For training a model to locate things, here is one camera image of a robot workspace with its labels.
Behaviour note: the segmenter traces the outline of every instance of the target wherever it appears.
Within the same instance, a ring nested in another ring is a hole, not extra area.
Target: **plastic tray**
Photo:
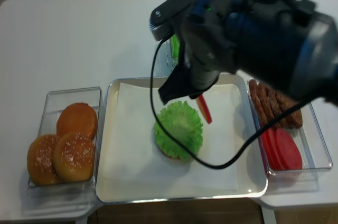
[[[260,128],[255,107],[251,101],[248,82],[248,96],[250,99],[252,116],[255,121],[256,130]],[[318,175],[329,171],[332,166],[332,160],[325,144],[321,129],[317,122],[316,115],[311,103],[301,109],[303,117],[303,126],[300,129],[288,129],[292,139],[296,143],[302,157],[303,168],[301,170],[273,170],[267,160],[261,138],[259,145],[262,158],[266,166],[267,176],[270,181],[316,181]]]
[[[157,94],[156,88],[160,87],[165,82],[165,80],[166,78],[154,79],[155,95]],[[182,185],[177,183],[176,179],[172,178],[163,180],[163,183],[158,182],[156,178],[150,181],[140,180],[139,178],[141,174],[148,172],[149,174],[153,175],[154,169],[156,169],[156,171],[161,174],[166,172],[166,169],[158,168],[163,167],[161,163],[158,163],[162,162],[162,159],[158,158],[159,155],[162,156],[163,159],[166,159],[164,161],[170,162],[170,160],[163,156],[158,149],[154,148],[153,143],[150,142],[152,135],[149,128],[144,128],[143,130],[145,131],[146,135],[144,135],[143,132],[140,132],[138,137],[128,136],[132,131],[135,130],[136,126],[133,127],[133,124],[137,123],[137,121],[129,120],[128,127],[125,127],[125,130],[123,131],[126,133],[125,136],[114,138],[113,132],[115,129],[114,125],[117,123],[117,120],[123,119],[122,117],[117,117],[116,115],[118,110],[119,95],[121,94],[121,84],[124,83],[129,86],[136,86],[140,89],[145,89],[147,93],[147,97],[144,98],[145,103],[138,99],[139,101],[130,103],[130,105],[126,104],[124,114],[126,112],[132,113],[137,105],[149,107],[150,112],[148,98],[149,81],[149,78],[120,79],[114,81],[108,88],[106,106],[107,112],[102,135],[102,150],[96,184],[96,194],[100,201],[103,203],[116,204],[165,201],[170,199],[240,198],[260,197],[265,193],[267,189],[267,178],[261,159],[258,141],[255,141],[253,144],[251,144],[234,164],[237,169],[237,188],[235,190],[229,190],[226,188],[215,189],[212,188],[212,186],[209,188],[208,186],[201,187],[196,184]],[[225,110],[224,112],[222,111],[225,120],[224,124],[220,126],[219,130],[223,130],[227,135],[229,135],[229,137],[213,137],[205,138],[203,140],[203,147],[207,147],[209,150],[213,148],[213,151],[215,148],[218,148],[218,152],[221,154],[220,159],[214,159],[214,164],[224,163],[232,157],[224,155],[222,156],[222,149],[223,147],[227,147],[227,142],[232,141],[231,144],[234,145],[234,153],[236,153],[237,150],[243,145],[245,140],[255,132],[254,121],[250,111],[249,98],[247,96],[246,84],[244,80],[237,75],[221,74],[215,88],[211,88],[208,91],[208,94],[212,95],[213,92],[217,91],[217,89],[223,91],[223,88],[229,88],[229,91],[226,91],[227,94],[224,95],[224,97],[222,96],[222,101],[227,102],[226,106],[229,107],[229,110]],[[220,109],[224,108],[222,101],[214,104],[213,106],[215,107],[215,105],[219,105]],[[155,106],[155,108],[157,112],[159,112],[159,107]],[[207,131],[205,126],[208,125],[204,123],[203,131]],[[111,144],[114,146],[113,149],[116,149],[114,152],[109,151]],[[145,147],[146,145],[149,146],[152,151],[149,151],[149,149]],[[124,157],[123,161],[117,159],[119,156]],[[144,167],[139,167],[139,163],[135,161],[129,163],[134,160],[135,157],[139,157],[139,160],[143,161],[142,158],[148,158],[149,156],[152,158],[149,158],[149,162]],[[180,167],[180,164],[178,164],[178,166],[177,172],[179,173],[179,170],[184,168]],[[121,177],[121,175],[124,176],[128,173],[131,173],[133,176],[130,176],[129,179],[123,179]],[[208,181],[214,181],[212,174],[210,177],[208,177]]]
[[[93,189],[96,183],[100,143],[102,139],[102,115],[104,105],[99,87],[54,91],[47,94],[44,111],[40,123],[39,135],[56,134],[56,125],[62,111],[75,102],[85,102],[91,106],[98,116],[98,127],[93,143],[95,144],[95,160],[93,176],[88,181],[60,183],[55,185],[36,186],[31,179],[28,181],[28,193],[31,197],[45,197],[51,194],[74,194],[86,189]]]

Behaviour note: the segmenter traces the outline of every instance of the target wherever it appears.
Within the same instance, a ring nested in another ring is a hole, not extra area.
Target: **red tomato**
[[[261,138],[270,167],[273,170],[284,170],[284,167],[276,151],[274,130],[269,128],[262,134]]]
[[[279,128],[275,132],[277,153],[282,165],[287,170],[301,170],[302,157],[290,134]]]

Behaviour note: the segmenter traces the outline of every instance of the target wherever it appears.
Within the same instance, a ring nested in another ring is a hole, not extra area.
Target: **clear plastic container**
[[[258,116],[251,101],[248,85],[247,89],[253,120],[255,122],[256,130],[258,130],[260,128]],[[262,140],[261,138],[258,139],[263,162],[270,181],[316,181],[321,173],[329,171],[333,166],[311,103],[304,106],[301,109],[301,112],[303,126],[300,129],[287,129],[301,154],[303,164],[301,170],[273,170],[269,165]]]
[[[99,87],[49,92],[47,94],[38,136],[56,134],[56,126],[60,114],[68,105],[74,104],[75,102],[88,104],[95,110],[98,117],[97,133],[93,139],[93,143],[95,144],[93,176],[87,181],[44,186],[36,186],[29,178],[28,193],[30,197],[83,193],[84,190],[93,190],[95,187],[102,140],[102,120],[104,119],[105,113],[101,89]]]

